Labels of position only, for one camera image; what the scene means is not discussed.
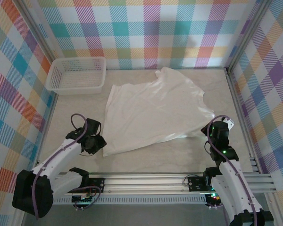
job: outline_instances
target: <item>plastic basket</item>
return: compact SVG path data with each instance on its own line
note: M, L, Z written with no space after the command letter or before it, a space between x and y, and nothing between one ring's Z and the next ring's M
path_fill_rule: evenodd
M104 57L61 58L52 62L45 87L59 95L100 93L106 77Z

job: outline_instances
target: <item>crumpled fabric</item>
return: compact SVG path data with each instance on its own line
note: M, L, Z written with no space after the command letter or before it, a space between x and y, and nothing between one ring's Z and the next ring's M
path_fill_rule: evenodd
M192 80L167 67L155 74L153 82L112 86L102 134L104 157L192 137L214 118Z

